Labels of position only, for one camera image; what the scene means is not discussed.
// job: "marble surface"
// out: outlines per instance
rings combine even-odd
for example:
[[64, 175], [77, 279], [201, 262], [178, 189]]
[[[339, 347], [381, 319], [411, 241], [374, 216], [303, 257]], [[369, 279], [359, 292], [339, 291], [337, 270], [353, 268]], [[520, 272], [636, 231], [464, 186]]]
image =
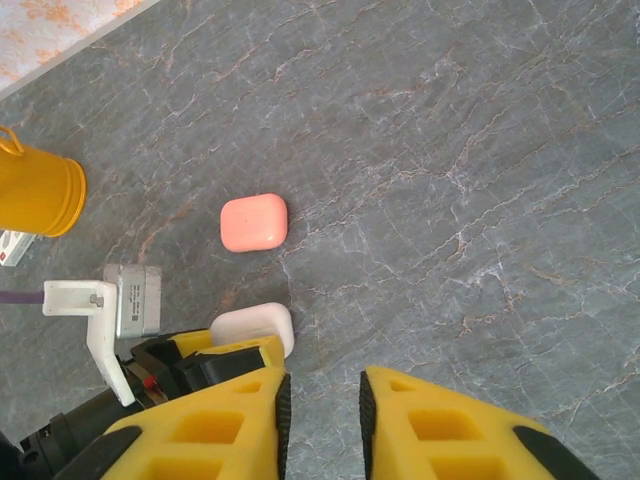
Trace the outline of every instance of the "marble surface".
[[[73, 231], [0, 282], [159, 265], [165, 331], [290, 306], [291, 479], [364, 478], [367, 364], [531, 416], [634, 478], [637, 18], [629, 0], [160, 2], [0, 103], [91, 184]], [[285, 245], [226, 252], [222, 205], [271, 191]], [[12, 439], [103, 388], [82, 321], [3, 306], [0, 332]]]

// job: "white bracket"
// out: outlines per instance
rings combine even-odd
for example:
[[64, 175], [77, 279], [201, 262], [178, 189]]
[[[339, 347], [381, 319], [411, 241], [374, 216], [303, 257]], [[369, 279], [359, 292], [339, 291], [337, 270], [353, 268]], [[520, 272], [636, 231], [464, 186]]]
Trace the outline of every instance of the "white bracket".
[[44, 282], [42, 313], [52, 316], [86, 316], [87, 347], [102, 378], [123, 406], [135, 402], [131, 387], [114, 353], [118, 287], [97, 280]]

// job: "yellow cup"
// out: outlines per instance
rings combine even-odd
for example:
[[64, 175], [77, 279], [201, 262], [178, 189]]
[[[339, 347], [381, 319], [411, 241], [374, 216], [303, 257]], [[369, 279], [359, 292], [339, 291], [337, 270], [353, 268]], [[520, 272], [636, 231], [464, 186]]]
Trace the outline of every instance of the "yellow cup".
[[87, 179], [73, 160], [0, 138], [0, 228], [58, 237], [76, 223]]

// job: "purple cable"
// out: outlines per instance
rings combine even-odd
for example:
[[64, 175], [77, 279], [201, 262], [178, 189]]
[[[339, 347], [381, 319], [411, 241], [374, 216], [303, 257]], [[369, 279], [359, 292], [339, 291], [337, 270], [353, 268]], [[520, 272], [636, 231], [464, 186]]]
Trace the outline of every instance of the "purple cable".
[[44, 292], [7, 292], [0, 290], [0, 304], [42, 305]]

